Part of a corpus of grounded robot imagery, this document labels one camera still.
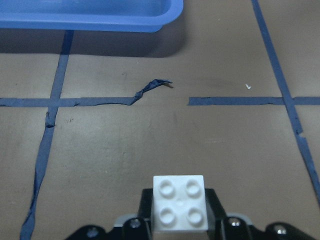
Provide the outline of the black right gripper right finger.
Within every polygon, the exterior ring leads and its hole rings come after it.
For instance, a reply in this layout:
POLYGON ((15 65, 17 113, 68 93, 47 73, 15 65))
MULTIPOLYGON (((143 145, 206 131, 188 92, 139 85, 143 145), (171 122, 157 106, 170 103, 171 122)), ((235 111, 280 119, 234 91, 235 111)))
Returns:
POLYGON ((238 213, 226 213, 216 192, 205 189, 208 219, 207 235, 210 240, 311 240, 313 237, 285 222, 273 222, 264 230, 238 213))

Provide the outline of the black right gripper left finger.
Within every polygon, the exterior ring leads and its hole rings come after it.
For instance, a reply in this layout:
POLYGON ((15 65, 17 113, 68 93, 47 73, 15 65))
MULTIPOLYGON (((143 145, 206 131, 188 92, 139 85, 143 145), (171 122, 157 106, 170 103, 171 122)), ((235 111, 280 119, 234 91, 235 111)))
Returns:
POLYGON ((153 190, 144 189, 141 193, 137 214, 125 217, 122 223, 115 224, 110 231, 97 225, 85 225, 67 237, 68 240, 151 240, 152 239, 153 190))

